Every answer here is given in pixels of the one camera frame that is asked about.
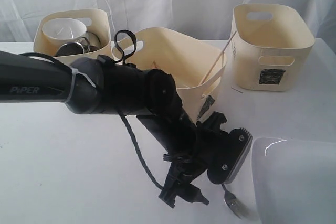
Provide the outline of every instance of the tabletop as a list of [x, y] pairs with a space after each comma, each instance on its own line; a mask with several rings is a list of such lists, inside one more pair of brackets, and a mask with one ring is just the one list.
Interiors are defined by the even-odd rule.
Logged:
[[[222, 48], [225, 41], [207, 43]], [[0, 50], [29, 52], [33, 43], [0, 43]], [[254, 139], [336, 141], [336, 55], [323, 40], [317, 39], [296, 85], [286, 92], [242, 89], [231, 66], [228, 53], [214, 105], [228, 119], [224, 130], [245, 127]], [[75, 115], [61, 103], [2, 103], [0, 111], [0, 223], [260, 223], [250, 154], [228, 187], [249, 208], [250, 220], [234, 216], [221, 186], [206, 174], [194, 184], [210, 204], [177, 197], [171, 209], [158, 198], [118, 116]], [[128, 118], [162, 184], [169, 168], [162, 160], [165, 150], [135, 117]]]

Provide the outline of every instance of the white cup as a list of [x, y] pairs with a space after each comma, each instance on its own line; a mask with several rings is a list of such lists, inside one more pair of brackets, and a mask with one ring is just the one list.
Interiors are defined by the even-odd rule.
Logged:
[[67, 42], [77, 41], [84, 36], [85, 32], [85, 24], [74, 18], [55, 18], [42, 26], [42, 33], [57, 47]]

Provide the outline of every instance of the plastic basket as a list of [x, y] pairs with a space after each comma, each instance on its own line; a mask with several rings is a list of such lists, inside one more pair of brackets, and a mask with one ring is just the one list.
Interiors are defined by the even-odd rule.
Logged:
[[[171, 74], [184, 110], [193, 122], [205, 120], [217, 99], [226, 56], [217, 62], [205, 82], [198, 85], [214, 63], [220, 49], [162, 27], [144, 29], [135, 35], [138, 39], [138, 50], [127, 63], [134, 63], [141, 70], [157, 67]], [[132, 41], [126, 38], [119, 45], [127, 50]], [[121, 55], [116, 48], [113, 48], [112, 53], [120, 59]]]
[[87, 31], [97, 35], [101, 42], [101, 49], [95, 52], [89, 52], [80, 55], [60, 56], [57, 59], [65, 64], [70, 64], [74, 60], [81, 57], [94, 58], [98, 55], [112, 56], [111, 50], [111, 34], [109, 19], [103, 10], [100, 9], [83, 9], [70, 10], [67, 12], [53, 13], [43, 18], [37, 28], [34, 39], [34, 52], [41, 52], [50, 56], [55, 55], [57, 47], [51, 44], [46, 36], [42, 33], [42, 26], [45, 22], [54, 18], [76, 18], [82, 21], [87, 26]]
[[315, 38], [300, 15], [284, 5], [242, 4], [234, 8], [234, 73], [246, 89], [291, 88]]

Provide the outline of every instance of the wooden stick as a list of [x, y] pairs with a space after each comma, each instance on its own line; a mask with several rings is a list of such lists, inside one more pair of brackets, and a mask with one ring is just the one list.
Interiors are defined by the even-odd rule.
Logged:
[[208, 78], [209, 74], [211, 73], [211, 71], [214, 69], [215, 65], [217, 64], [218, 60], [220, 59], [220, 57], [222, 55], [224, 55], [224, 51], [225, 49], [228, 47], [228, 45], [230, 44], [231, 40], [233, 39], [233, 37], [236, 35], [237, 31], [235, 31], [231, 37], [229, 38], [229, 40], [227, 41], [225, 47], [223, 48], [223, 50], [220, 52], [220, 54], [218, 55], [217, 59], [215, 60], [215, 62], [213, 63], [213, 65], [211, 66], [211, 68], [209, 69], [209, 71], [206, 73], [206, 75], [201, 79], [200, 83], [198, 85], [202, 85], [204, 83], [204, 81], [206, 80], [206, 78]]

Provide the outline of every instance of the white plate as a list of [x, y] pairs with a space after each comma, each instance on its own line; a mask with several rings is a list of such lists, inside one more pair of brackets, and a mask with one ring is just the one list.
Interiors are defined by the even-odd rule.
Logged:
[[252, 171], [263, 223], [336, 223], [336, 144], [258, 138]]

